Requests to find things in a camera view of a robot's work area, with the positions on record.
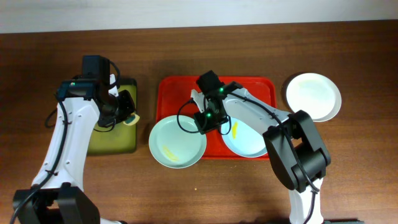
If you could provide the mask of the green yellow sponge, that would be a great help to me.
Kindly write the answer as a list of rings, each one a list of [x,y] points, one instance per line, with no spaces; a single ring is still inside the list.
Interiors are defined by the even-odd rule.
[[[134,126],[140,120],[140,116],[135,113],[131,113],[126,120],[123,121],[123,124],[126,126]]]

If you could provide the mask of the mint green plate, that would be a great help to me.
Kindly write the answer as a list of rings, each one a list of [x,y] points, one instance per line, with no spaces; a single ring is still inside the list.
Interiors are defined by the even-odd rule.
[[[183,169],[198,162],[205,153],[207,138],[196,130],[192,118],[168,116],[152,128],[149,149],[154,159],[172,169]]]

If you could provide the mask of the white plate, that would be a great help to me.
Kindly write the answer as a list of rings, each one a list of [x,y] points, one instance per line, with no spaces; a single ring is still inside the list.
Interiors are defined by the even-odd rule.
[[[314,122],[333,119],[342,106],[336,84],[318,73],[302,73],[291,79],[286,86],[285,99],[293,112],[302,110]]]

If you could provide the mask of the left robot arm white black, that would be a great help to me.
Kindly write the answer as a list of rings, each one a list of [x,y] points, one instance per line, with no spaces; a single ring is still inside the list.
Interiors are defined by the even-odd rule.
[[[95,126],[112,131],[135,110],[130,93],[117,84],[114,75],[62,82],[46,157],[31,187],[15,192],[11,223],[108,222],[84,193],[83,171]]]

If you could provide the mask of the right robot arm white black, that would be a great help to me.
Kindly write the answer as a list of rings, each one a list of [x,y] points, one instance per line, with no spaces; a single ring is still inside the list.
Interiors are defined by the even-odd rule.
[[[190,97],[199,109],[194,119],[201,134],[230,116],[262,135],[272,170],[289,191],[291,223],[325,222],[320,187],[331,157],[309,114],[273,108],[236,82],[192,90]]]

